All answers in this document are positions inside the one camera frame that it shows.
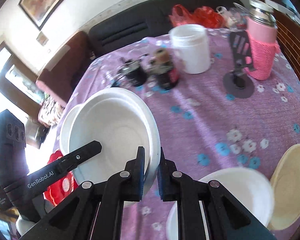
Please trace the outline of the beige paper plate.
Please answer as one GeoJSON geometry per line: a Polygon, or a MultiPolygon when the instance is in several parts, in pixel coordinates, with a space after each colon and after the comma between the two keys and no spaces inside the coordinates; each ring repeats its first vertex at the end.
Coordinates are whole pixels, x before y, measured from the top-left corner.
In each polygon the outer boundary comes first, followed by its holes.
{"type": "Polygon", "coordinates": [[[300,144],[286,150],[270,184],[275,204],[268,227],[271,230],[285,230],[300,217],[300,144]]]}

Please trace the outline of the large white paper bowl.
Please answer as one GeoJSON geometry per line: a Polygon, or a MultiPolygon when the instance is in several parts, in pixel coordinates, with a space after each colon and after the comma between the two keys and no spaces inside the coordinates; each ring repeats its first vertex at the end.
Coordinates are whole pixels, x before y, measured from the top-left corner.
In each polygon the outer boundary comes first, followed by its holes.
{"type": "Polygon", "coordinates": [[[78,184],[106,181],[122,171],[127,161],[136,158],[138,147],[149,151],[142,106],[142,100],[135,94],[103,94],[84,103],[72,124],[69,152],[94,140],[100,142],[102,151],[74,169],[78,184]]]}

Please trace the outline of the patterned cushion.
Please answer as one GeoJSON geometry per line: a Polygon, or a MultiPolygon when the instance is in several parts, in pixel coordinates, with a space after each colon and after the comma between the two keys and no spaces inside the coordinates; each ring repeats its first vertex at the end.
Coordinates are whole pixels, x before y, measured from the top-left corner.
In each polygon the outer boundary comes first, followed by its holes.
{"type": "Polygon", "coordinates": [[[64,107],[51,96],[44,100],[38,114],[38,121],[45,127],[55,126],[60,122],[64,107]]]}

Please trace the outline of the purple floral tablecloth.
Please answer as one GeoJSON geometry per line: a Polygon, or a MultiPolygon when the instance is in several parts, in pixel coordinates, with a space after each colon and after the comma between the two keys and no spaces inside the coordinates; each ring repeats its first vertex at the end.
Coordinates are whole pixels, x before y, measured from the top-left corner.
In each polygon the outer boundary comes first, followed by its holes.
{"type": "MultiPolygon", "coordinates": [[[[238,99],[226,92],[223,75],[234,67],[229,31],[208,29],[211,67],[180,73],[169,91],[153,78],[141,87],[120,86],[138,94],[152,111],[167,159],[195,180],[228,167],[248,167],[271,178],[291,146],[300,144],[300,81],[284,55],[275,54],[270,78],[253,80],[252,97],[238,99]]],[[[170,49],[168,35],[146,37],[97,58],[84,73],[57,126],[53,150],[67,113],[113,83],[121,58],[134,59],[159,48],[170,49]]],[[[173,203],[160,200],[158,184],[133,206],[125,208],[121,239],[166,239],[166,220],[173,203]]]]}

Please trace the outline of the black phone stand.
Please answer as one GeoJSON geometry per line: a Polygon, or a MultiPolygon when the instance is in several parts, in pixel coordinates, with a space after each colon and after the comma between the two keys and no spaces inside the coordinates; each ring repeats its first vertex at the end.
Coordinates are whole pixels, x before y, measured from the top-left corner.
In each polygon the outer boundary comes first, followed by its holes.
{"type": "Polygon", "coordinates": [[[247,99],[254,93],[254,83],[245,73],[255,71],[248,33],[245,30],[229,35],[234,69],[223,76],[223,86],[235,98],[247,99]]]}

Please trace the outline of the pink knitted sleeve flask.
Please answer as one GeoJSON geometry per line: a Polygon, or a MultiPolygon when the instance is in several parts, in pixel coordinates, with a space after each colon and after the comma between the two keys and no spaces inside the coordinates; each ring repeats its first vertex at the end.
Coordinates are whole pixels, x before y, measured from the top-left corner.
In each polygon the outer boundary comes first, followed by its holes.
{"type": "Polygon", "coordinates": [[[254,70],[248,74],[257,80],[270,77],[274,57],[280,52],[273,8],[259,0],[250,0],[246,32],[249,36],[254,70]]]}

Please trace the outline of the black sofa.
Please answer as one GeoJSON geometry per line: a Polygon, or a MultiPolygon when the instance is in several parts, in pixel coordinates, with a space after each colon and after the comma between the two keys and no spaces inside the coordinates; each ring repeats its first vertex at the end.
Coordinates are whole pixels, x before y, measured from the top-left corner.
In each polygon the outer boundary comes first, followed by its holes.
{"type": "Polygon", "coordinates": [[[144,37],[157,37],[172,29],[169,16],[174,5],[180,4],[189,12],[198,7],[230,8],[240,0],[148,0],[130,7],[93,26],[88,33],[94,53],[100,57],[137,42],[144,37]]]}

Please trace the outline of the clear plastic bag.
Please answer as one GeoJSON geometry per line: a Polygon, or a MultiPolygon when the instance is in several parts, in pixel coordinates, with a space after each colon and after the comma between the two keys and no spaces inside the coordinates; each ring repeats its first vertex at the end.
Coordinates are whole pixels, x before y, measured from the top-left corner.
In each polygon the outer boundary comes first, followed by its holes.
{"type": "Polygon", "coordinates": [[[234,2],[234,7],[229,10],[226,7],[216,8],[218,14],[223,18],[223,25],[232,31],[245,30],[247,28],[247,18],[249,11],[242,5],[234,2]]]}

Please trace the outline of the red plastic bag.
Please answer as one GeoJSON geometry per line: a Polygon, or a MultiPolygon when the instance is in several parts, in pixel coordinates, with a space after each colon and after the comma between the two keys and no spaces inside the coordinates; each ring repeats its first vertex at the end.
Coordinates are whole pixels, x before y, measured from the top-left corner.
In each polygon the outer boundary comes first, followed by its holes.
{"type": "Polygon", "coordinates": [[[198,24],[205,28],[218,29],[225,26],[224,18],[207,6],[189,12],[185,7],[178,4],[172,8],[172,14],[169,18],[174,27],[185,24],[198,24]]]}

